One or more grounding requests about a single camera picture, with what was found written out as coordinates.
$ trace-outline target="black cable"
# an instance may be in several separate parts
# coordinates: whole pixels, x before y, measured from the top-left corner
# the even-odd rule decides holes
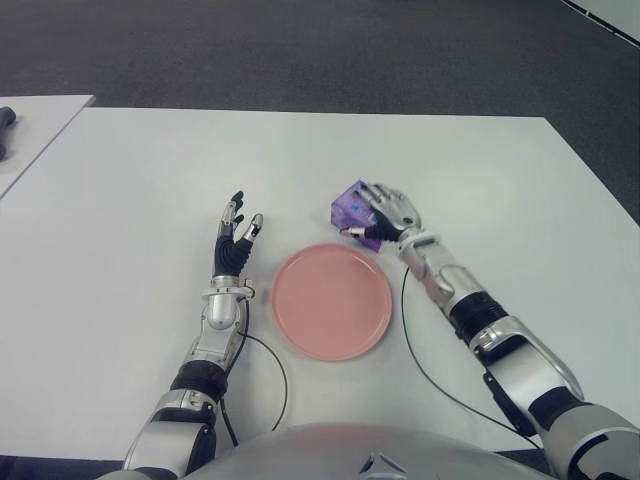
[[[451,395],[449,392],[447,392],[446,390],[444,390],[440,385],[438,385],[435,380],[433,378],[431,378],[431,376],[424,370],[424,368],[422,368],[422,365],[420,364],[420,361],[418,360],[418,358],[416,357],[415,352],[413,351],[413,346],[411,346],[411,342],[409,341],[409,333],[407,332],[407,322],[405,320],[404,317],[404,288],[407,284],[407,276],[409,275],[409,269],[407,268],[407,270],[404,272],[404,278],[402,279],[402,290],[400,293],[400,312],[402,314],[402,328],[404,329],[404,338],[407,340],[407,347],[409,347],[409,353],[411,353],[411,356],[413,357],[413,361],[416,363],[416,365],[418,366],[418,369],[420,370],[420,372],[422,373],[422,375],[424,376],[424,378],[426,378],[429,383],[431,383],[431,385],[433,385],[436,390],[438,390],[440,393],[442,393],[445,397],[447,397],[448,399],[454,401],[455,403],[457,403],[458,405],[466,408],[467,410],[469,410],[470,412],[475,413],[476,415],[481,416],[482,418],[489,420],[490,422],[495,423],[496,425],[500,425],[502,428],[505,428],[507,430],[509,430],[510,432],[515,433],[516,435],[518,435],[520,438],[523,438],[524,440],[526,440],[527,442],[529,442],[531,445],[533,445],[535,448],[537,448],[538,450],[542,450],[537,443],[535,443],[533,440],[531,440],[530,438],[528,438],[527,436],[521,434],[520,432],[518,432],[516,429],[511,428],[508,425],[505,425],[502,422],[499,422],[498,420],[491,418],[489,415],[485,415],[484,413],[476,410],[473,407],[470,407],[469,405],[467,405],[466,403],[458,400],[456,397],[454,397],[453,395]]]
[[[247,313],[246,314],[246,323],[245,323],[245,327],[244,327],[244,333],[238,332],[242,336],[242,341],[240,342],[240,346],[238,347],[238,351],[233,356],[233,359],[231,360],[231,363],[229,363],[229,366],[227,367],[227,377],[231,373],[231,369],[233,368],[233,366],[236,364],[236,361],[238,360],[238,357],[240,356],[240,352],[242,352],[242,349],[244,348],[244,344],[247,341],[246,334],[249,331],[249,317],[250,317],[250,315],[249,315],[249,302],[245,301],[244,305],[245,305],[245,311]],[[234,447],[237,447],[238,446],[238,437],[236,436],[236,432],[233,430],[233,427],[231,426],[231,420],[229,420],[229,415],[227,414],[227,406],[224,403],[224,397],[222,397],[220,399],[220,413],[222,413],[222,420],[224,421],[224,426],[227,427],[227,432],[229,432],[229,437],[231,438],[231,443],[233,444]]]
[[[282,421],[282,417],[284,417],[284,412],[287,409],[287,400],[289,398],[289,382],[287,380],[287,373],[284,371],[284,366],[282,365],[282,362],[278,358],[278,355],[276,355],[276,352],[274,352],[269,345],[267,345],[262,340],[252,335],[242,334],[242,333],[240,335],[242,335],[245,338],[250,338],[254,342],[258,342],[260,345],[266,348],[269,351],[269,353],[273,355],[273,358],[276,359],[276,362],[278,362],[278,366],[280,367],[280,372],[282,372],[282,380],[284,380],[284,401],[282,402],[282,410],[280,411],[280,416],[278,417],[278,420],[276,420],[276,423],[273,425],[273,428],[271,429],[271,431],[273,432],[280,425],[280,422]]]
[[[240,342],[240,346],[238,347],[238,351],[236,352],[236,354],[234,355],[233,359],[231,360],[231,363],[227,367],[227,376],[229,376],[229,374],[231,373],[231,369],[236,364],[236,361],[238,360],[238,357],[240,356],[240,352],[242,352],[242,349],[244,348],[244,344],[247,341],[247,337],[245,337],[245,335],[249,332],[249,301],[248,300],[245,300],[244,308],[245,308],[245,311],[247,313],[247,315],[246,315],[247,321],[246,321],[245,327],[244,327],[244,334],[240,333],[240,335],[242,335],[242,341]]]
[[[273,425],[273,428],[271,429],[271,431],[273,432],[280,425],[280,422],[282,421],[282,418],[284,417],[284,413],[287,409],[287,402],[289,399],[289,381],[287,379],[287,373],[284,370],[284,366],[282,365],[282,362],[280,361],[280,358],[278,357],[276,352],[274,352],[269,345],[267,345],[265,342],[263,342],[259,338],[254,337],[253,335],[249,335],[247,333],[249,331],[249,317],[250,317],[249,302],[245,302],[245,307],[247,312],[246,326],[245,326],[244,332],[238,332],[238,335],[242,337],[242,342],[238,347],[238,351],[236,352],[233,359],[231,360],[231,363],[229,363],[229,366],[227,367],[227,376],[231,373],[231,369],[233,368],[236,361],[238,360],[238,357],[240,356],[240,352],[242,352],[242,349],[244,348],[244,344],[247,341],[247,338],[250,338],[254,342],[258,342],[260,345],[262,345],[264,348],[267,349],[267,351],[273,356],[273,358],[275,358],[276,362],[278,363],[278,367],[280,367],[280,372],[282,373],[282,379],[284,380],[284,401],[282,402],[282,410],[280,411],[280,416],[278,417],[278,419],[276,420],[276,423]],[[225,427],[227,427],[227,431],[229,432],[231,443],[233,444],[234,447],[237,447],[238,437],[236,436],[236,433],[233,430],[233,427],[231,426],[231,420],[229,419],[229,415],[227,414],[227,408],[224,403],[224,397],[220,399],[220,413],[222,413],[222,419],[224,421],[224,425]]]
[[[229,415],[227,415],[227,407],[224,404],[224,397],[220,399],[220,412],[222,413],[222,420],[224,420],[224,425],[227,427],[227,432],[229,432],[229,437],[231,438],[231,443],[234,447],[238,446],[238,437],[236,437],[236,432],[233,431],[233,427],[231,426],[231,420],[229,420]]]

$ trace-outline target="robot forearm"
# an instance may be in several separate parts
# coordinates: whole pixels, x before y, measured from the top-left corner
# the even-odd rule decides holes
[[[520,433],[540,435],[556,474],[640,479],[640,430],[609,409],[585,403],[571,370],[455,261],[437,235],[422,229],[401,192],[364,184],[358,193],[376,224],[341,233],[399,242],[400,258],[485,367],[496,403]]]
[[[123,469],[151,478],[177,478],[213,459],[218,402],[227,391],[230,364],[246,326],[244,302],[253,297],[250,281],[240,285],[239,275],[253,241],[262,228],[262,215],[253,217],[238,241],[233,234],[242,216],[242,194],[225,209],[215,247],[211,286],[203,297],[200,335],[194,340],[170,390],[156,405],[127,453]]]

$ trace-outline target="dark gray carpet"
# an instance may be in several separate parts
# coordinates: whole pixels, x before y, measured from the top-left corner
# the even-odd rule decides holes
[[[560,0],[6,0],[0,95],[546,117],[640,220],[640,53]]]

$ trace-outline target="white desk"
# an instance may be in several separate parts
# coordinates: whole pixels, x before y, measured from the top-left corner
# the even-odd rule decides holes
[[[0,161],[0,198],[75,117],[94,101],[92,95],[0,97],[0,107],[11,107],[16,121],[0,142],[7,155]]]
[[[568,365],[590,401],[640,424],[640,231],[540,118],[86,109],[0,201],[0,453],[122,458],[199,329],[222,209],[238,188],[265,227],[245,273],[252,331],[281,354],[285,425],[367,422],[431,429],[489,449],[527,448],[435,391],[395,308],[369,353],[323,363],[274,326],[279,265],[315,243],[356,245],[329,205],[357,178],[404,191],[510,312]],[[504,418],[482,369],[415,281],[407,317],[443,386]],[[272,359],[248,343],[230,377],[240,439],[281,402]],[[218,424],[220,448],[229,442]]]

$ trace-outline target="purple object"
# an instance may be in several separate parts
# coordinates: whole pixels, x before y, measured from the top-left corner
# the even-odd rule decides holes
[[[331,204],[331,224],[338,227],[338,229],[375,225],[376,219],[373,215],[373,210],[371,210],[369,204],[356,193],[362,185],[364,185],[364,183],[358,180]],[[359,238],[358,241],[374,252],[380,250],[380,246],[382,245],[381,240]]]

